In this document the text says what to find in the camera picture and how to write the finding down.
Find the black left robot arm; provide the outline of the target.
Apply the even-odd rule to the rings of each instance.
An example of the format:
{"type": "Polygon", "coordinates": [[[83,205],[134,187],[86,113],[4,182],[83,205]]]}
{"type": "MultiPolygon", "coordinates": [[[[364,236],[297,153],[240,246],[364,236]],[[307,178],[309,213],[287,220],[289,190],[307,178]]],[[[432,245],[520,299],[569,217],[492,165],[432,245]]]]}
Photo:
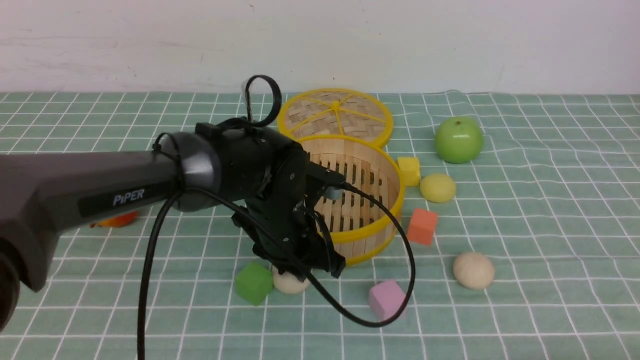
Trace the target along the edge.
{"type": "Polygon", "coordinates": [[[2,328],[22,284],[44,287],[62,234],[167,199],[184,213],[244,201],[234,225],[258,257],[301,281],[311,269],[338,278],[346,266],[314,211],[341,196],[345,178],[244,117],[163,133],[146,151],[3,153],[0,180],[2,328]]]}

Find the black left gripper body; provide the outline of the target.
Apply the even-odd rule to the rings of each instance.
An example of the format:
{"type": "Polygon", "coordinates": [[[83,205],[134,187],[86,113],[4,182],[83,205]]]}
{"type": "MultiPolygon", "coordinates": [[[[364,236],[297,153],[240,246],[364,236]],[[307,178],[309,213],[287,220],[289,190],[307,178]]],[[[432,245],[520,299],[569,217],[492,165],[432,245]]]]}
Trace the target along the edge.
{"type": "Polygon", "coordinates": [[[334,248],[317,204],[306,198],[307,166],[312,162],[304,150],[293,150],[278,158],[270,182],[231,220],[253,240],[253,251],[279,271],[304,280],[312,269],[338,278],[346,259],[334,248]]]}

